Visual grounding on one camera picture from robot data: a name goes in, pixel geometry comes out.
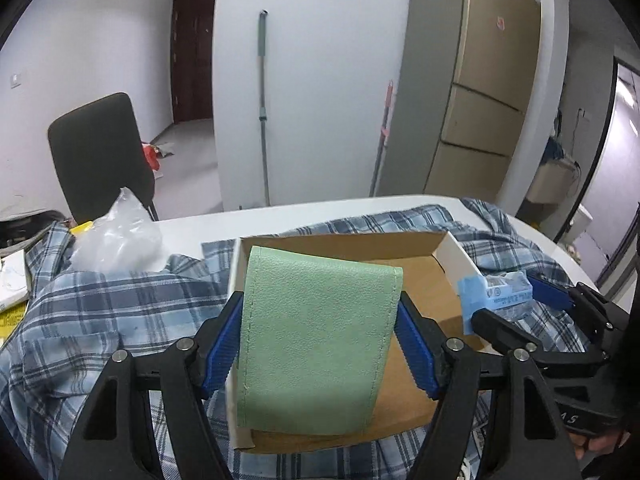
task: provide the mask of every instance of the green leather pouch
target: green leather pouch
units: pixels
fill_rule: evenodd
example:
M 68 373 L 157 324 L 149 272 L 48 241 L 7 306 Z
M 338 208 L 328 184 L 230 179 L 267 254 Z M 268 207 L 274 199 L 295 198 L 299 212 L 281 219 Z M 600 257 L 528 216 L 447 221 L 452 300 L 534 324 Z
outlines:
M 299 434 L 364 430 L 401 291 L 400 267 L 252 247 L 238 425 Z

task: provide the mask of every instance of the silver bolt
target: silver bolt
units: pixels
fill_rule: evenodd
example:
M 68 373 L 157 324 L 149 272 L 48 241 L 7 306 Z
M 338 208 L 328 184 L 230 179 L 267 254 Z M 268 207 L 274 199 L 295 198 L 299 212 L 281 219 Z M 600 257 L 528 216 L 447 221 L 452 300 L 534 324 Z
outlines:
M 183 337 L 182 339 L 178 339 L 175 347 L 178 350 L 188 350 L 193 347 L 193 339 L 191 339 L 190 337 Z
M 518 361 L 526 361 L 527 359 L 529 359 L 529 352 L 527 352 L 525 349 L 523 348 L 516 348 L 513 351 L 513 356 L 518 360 Z
M 113 359 L 114 361 L 116 361 L 117 363 L 121 363 L 124 361 L 124 359 L 127 358 L 127 351 L 126 350 L 116 350 L 112 355 L 111 355 L 111 359 Z
M 454 352 L 459 352 L 464 347 L 465 347 L 465 344 L 457 337 L 452 337 L 451 339 L 447 339 L 447 348 L 449 350 L 453 350 Z

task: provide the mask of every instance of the blue plaid fabric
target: blue plaid fabric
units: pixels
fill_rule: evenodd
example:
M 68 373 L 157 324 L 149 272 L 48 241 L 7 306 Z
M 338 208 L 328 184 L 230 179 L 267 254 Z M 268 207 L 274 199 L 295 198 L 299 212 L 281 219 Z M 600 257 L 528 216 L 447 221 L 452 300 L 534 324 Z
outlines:
M 455 222 L 446 209 L 427 205 L 326 222 L 286 235 L 398 231 L 450 231 L 482 272 L 535 269 L 562 285 L 558 264 L 519 237 L 494 206 L 464 200 L 486 230 Z M 193 335 L 219 314 L 226 299 L 232 240 L 203 244 L 204 260 L 173 255 L 161 272 L 109 275 L 73 272 L 74 238 L 57 224 L 27 255 L 33 293 L 27 314 L 0 351 L 0 416 L 44 478 L 55 478 L 74 421 L 102 367 L 118 348 L 133 355 L 162 351 Z M 572 320 L 537 304 L 520 325 L 545 349 L 584 350 Z M 152 418 L 165 478 L 178 479 L 162 399 L 152 393 Z M 234 478 L 402 479 L 424 439 L 425 428 L 375 442 L 312 453 L 254 455 L 229 446 L 225 393 L 205 404 L 212 430 Z M 484 443 L 488 399 L 478 402 L 468 458 L 475 471 Z

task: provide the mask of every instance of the yellow object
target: yellow object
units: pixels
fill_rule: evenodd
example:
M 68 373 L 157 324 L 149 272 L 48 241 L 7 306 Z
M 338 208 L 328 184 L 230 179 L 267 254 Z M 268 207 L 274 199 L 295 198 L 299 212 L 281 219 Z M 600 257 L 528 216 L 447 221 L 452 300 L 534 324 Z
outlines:
M 23 301 L 4 312 L 0 312 L 0 338 L 6 339 L 11 335 L 18 323 L 22 321 L 26 311 L 27 302 Z
M 94 223 L 89 220 L 88 222 L 85 222 L 84 224 L 80 224 L 79 226 L 76 226 L 74 228 L 71 229 L 71 234 L 75 235 L 79 235 L 80 233 L 84 233 L 88 228 L 90 228 L 92 225 L 94 225 Z

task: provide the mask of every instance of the white table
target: white table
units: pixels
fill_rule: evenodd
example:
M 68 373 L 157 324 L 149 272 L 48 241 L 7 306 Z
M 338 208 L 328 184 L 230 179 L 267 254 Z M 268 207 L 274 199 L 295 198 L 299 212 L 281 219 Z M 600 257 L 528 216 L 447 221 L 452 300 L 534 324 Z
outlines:
M 400 211 L 425 204 L 439 204 L 457 221 L 479 229 L 488 228 L 479 216 L 465 208 L 457 198 L 431 195 L 362 198 L 229 211 L 158 222 L 162 231 L 163 247 L 161 254 L 148 270 L 162 269 L 169 255 L 174 253 L 202 258 L 203 242 L 277 234 L 319 222 Z M 519 235 L 532 240 L 558 262 L 574 283 L 583 282 L 596 289 L 595 284 L 564 250 L 524 222 L 511 216 L 509 219 Z

